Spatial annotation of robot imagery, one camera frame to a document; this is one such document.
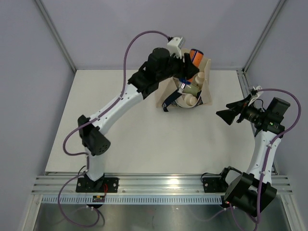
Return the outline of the white cream bottle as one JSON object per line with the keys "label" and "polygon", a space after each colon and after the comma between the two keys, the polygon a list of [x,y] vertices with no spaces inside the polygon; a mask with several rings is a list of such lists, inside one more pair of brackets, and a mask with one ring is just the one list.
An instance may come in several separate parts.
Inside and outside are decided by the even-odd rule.
{"label": "white cream bottle", "polygon": [[194,77],[194,83],[197,87],[202,88],[203,84],[205,81],[205,74],[204,72],[199,72],[197,75]]}

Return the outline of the orange blue spray bottle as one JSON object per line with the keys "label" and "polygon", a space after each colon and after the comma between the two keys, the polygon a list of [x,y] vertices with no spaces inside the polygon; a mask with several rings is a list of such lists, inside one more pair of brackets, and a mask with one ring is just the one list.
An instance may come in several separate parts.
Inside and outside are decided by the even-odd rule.
{"label": "orange blue spray bottle", "polygon": [[[204,56],[204,54],[200,51],[200,50],[197,50],[197,49],[191,49],[190,52],[190,58],[192,60],[192,63],[198,68],[200,63],[201,63],[201,60]],[[183,90],[185,88],[186,85],[190,85],[194,82],[194,77],[193,78],[180,78],[179,79],[179,90],[178,92],[179,93],[183,93]]]}

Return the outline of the sage green bottle white cap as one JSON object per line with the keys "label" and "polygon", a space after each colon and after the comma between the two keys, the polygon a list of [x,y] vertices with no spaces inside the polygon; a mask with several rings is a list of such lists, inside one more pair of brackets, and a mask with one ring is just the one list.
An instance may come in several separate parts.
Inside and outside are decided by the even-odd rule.
{"label": "sage green bottle white cap", "polygon": [[200,89],[197,86],[195,86],[194,84],[190,84],[185,86],[183,93],[191,94],[196,97],[199,91]]}

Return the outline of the cream bottle with round cap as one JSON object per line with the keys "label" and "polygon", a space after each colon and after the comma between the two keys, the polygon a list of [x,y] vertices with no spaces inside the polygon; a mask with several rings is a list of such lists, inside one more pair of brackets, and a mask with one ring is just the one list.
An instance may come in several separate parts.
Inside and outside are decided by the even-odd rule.
{"label": "cream bottle with round cap", "polygon": [[194,106],[197,103],[197,98],[195,96],[193,96],[192,94],[185,94],[183,96],[184,98],[184,102],[188,105],[188,106]]}

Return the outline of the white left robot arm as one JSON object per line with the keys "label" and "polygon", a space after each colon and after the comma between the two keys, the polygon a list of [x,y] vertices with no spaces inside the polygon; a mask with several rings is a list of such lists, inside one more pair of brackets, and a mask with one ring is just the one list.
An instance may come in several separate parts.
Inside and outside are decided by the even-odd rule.
{"label": "white left robot arm", "polygon": [[99,164],[99,157],[110,147],[106,134],[111,126],[130,108],[145,100],[158,90],[160,82],[174,77],[181,83],[188,84],[199,72],[200,61],[194,57],[194,52],[178,56],[165,48],[155,48],[146,62],[124,84],[124,89],[104,108],[90,117],[81,115],[77,122],[81,127],[79,136],[86,153],[87,173],[81,184],[86,190],[98,192],[104,185],[104,170]]}

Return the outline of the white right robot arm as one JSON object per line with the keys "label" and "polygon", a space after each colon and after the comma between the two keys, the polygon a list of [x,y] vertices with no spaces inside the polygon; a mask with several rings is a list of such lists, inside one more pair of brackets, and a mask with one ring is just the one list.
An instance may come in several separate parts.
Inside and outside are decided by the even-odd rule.
{"label": "white right robot arm", "polygon": [[277,189],[271,185],[271,168],[285,130],[281,124],[283,115],[290,104],[274,97],[267,109],[262,111],[256,109],[251,100],[252,96],[247,96],[243,100],[227,104],[226,110],[216,112],[228,125],[238,116],[238,123],[248,120],[256,128],[255,148],[247,171],[224,168],[218,179],[218,186],[226,191],[225,202],[257,217],[277,194]]}

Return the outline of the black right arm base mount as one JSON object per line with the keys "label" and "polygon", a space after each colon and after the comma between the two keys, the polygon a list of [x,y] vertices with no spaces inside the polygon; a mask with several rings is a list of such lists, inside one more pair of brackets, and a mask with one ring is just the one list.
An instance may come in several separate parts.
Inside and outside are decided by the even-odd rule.
{"label": "black right arm base mount", "polygon": [[205,193],[225,193],[228,184],[220,174],[203,173],[200,177]]}

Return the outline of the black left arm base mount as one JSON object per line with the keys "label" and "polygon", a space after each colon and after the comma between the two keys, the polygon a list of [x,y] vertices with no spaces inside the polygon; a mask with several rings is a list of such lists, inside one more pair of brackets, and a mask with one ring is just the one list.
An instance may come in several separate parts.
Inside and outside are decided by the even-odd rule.
{"label": "black left arm base mount", "polygon": [[76,192],[78,193],[117,193],[119,178],[102,176],[96,181],[87,175],[78,178]]}

